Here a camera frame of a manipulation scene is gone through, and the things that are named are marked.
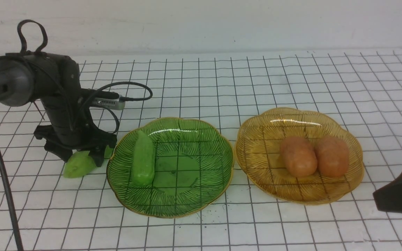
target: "green vegetable piece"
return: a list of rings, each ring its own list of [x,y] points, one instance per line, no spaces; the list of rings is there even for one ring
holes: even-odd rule
[[[64,166],[64,178],[80,178],[92,172],[97,166],[89,151],[75,152]]]
[[[155,178],[155,145],[142,130],[137,135],[131,167],[132,181],[139,186],[148,186]]]
[[[113,156],[113,152],[114,152],[113,148],[110,148],[109,146],[106,146],[105,155],[104,155],[105,159],[109,159],[111,156]]]

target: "green cucumber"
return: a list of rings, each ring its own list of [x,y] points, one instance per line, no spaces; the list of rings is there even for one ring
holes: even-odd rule
[[[138,130],[137,135],[131,167],[132,180],[139,186],[148,186],[155,178],[155,145],[142,130]]]

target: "gold plate rim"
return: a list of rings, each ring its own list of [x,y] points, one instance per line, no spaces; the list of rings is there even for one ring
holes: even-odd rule
[[[316,201],[314,201],[314,200],[309,200],[309,201],[287,200],[286,198],[278,197],[277,195],[275,195],[275,194],[273,194],[273,193],[267,191],[267,190],[264,189],[261,185],[259,185],[259,184],[249,175],[249,173],[246,171],[246,168],[244,168],[244,167],[246,167],[246,165],[241,162],[240,158],[238,158],[238,154],[237,154],[237,152],[239,152],[239,149],[238,149],[239,144],[238,144],[238,142],[241,141],[241,140],[243,140],[244,134],[241,133],[241,130],[243,130],[243,129],[246,127],[246,124],[249,123],[249,121],[251,121],[252,119],[256,119],[257,117],[260,117],[260,116],[265,116],[265,115],[268,115],[268,114],[273,114],[273,113],[274,113],[275,111],[277,111],[277,110],[292,110],[292,111],[297,111],[297,112],[299,112],[300,114],[302,114],[302,113],[313,113],[313,114],[314,114],[314,113],[315,113],[315,114],[317,114],[317,115],[319,115],[319,116],[325,117],[325,118],[328,119],[329,121],[331,121],[331,122],[333,122],[334,124],[338,125],[338,128],[339,128],[339,130],[340,130],[341,132],[343,132],[343,133],[346,134],[347,136],[353,138],[353,139],[355,140],[355,142],[357,143],[357,144],[356,144],[356,146],[357,146],[357,153],[359,153],[360,156],[361,156],[361,158],[360,158],[359,161],[358,161],[358,163],[359,163],[358,166],[359,166],[361,169],[363,169],[363,171],[361,172],[361,175],[360,175],[359,179],[358,179],[357,182],[355,183],[355,184],[357,184],[357,185],[356,185],[353,189],[348,189],[346,192],[343,192],[341,195],[335,196],[335,197],[333,197],[332,199],[327,200],[327,201],[324,201],[324,200],[316,200]],[[332,119],[332,118],[331,118],[330,116],[328,116],[327,114],[323,114],[323,113],[316,112],[316,111],[299,110],[299,109],[295,109],[295,108],[291,108],[291,107],[277,107],[277,108],[269,109],[269,110],[267,110],[267,111],[261,113],[260,115],[252,116],[252,117],[246,119],[246,121],[244,121],[243,124],[241,124],[241,126],[240,126],[240,128],[239,128],[239,130],[238,130],[238,133],[237,133],[237,140],[236,140],[236,144],[235,144],[235,147],[234,147],[234,152],[235,152],[234,154],[235,154],[235,156],[236,156],[237,164],[240,166],[241,170],[243,170],[243,172],[246,174],[247,178],[248,178],[250,181],[252,181],[252,183],[253,183],[256,187],[258,187],[260,190],[264,191],[266,194],[268,194],[268,195],[270,195],[270,196],[272,196],[272,197],[274,197],[274,198],[277,198],[277,199],[280,199],[280,200],[284,200],[284,201],[293,202],[293,203],[297,203],[297,204],[302,204],[302,205],[322,205],[322,204],[330,204],[330,203],[332,203],[332,202],[338,201],[339,199],[341,199],[342,197],[344,197],[346,194],[348,194],[348,193],[352,192],[354,189],[356,189],[356,188],[359,186],[359,184],[362,182],[362,180],[364,179],[364,175],[365,175],[365,165],[364,165],[364,160],[363,160],[363,150],[362,150],[361,144],[360,144],[359,141],[356,139],[356,137],[353,136],[349,131],[343,129],[343,128],[341,127],[341,125],[340,125],[337,121],[335,121],[334,119]]]

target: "grid mat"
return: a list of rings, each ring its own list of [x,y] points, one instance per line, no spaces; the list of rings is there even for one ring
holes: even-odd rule
[[[274,107],[314,110],[359,140],[364,180],[338,202],[303,206],[265,194],[236,165],[226,193],[200,213],[148,218],[116,200],[106,164],[84,178],[62,178],[63,162],[33,138],[38,124],[49,124],[35,106],[0,105],[0,146],[26,250],[402,250],[402,214],[377,211],[372,198],[402,171],[402,50],[158,58],[75,58],[83,87],[131,80],[153,89],[151,100],[115,111],[119,139],[175,116],[207,121],[234,144],[251,116]],[[112,90],[146,95],[134,86]],[[110,113],[92,113],[103,130],[115,128]],[[11,229],[0,178],[0,251],[16,249]]]

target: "green glass plate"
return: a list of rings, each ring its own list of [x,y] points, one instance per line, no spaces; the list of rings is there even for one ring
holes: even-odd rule
[[[155,145],[155,178],[148,186],[131,180],[133,150],[142,130]],[[107,165],[107,180],[119,202],[136,213],[178,218],[219,198],[232,180],[233,149],[210,124],[166,117],[131,131]]]

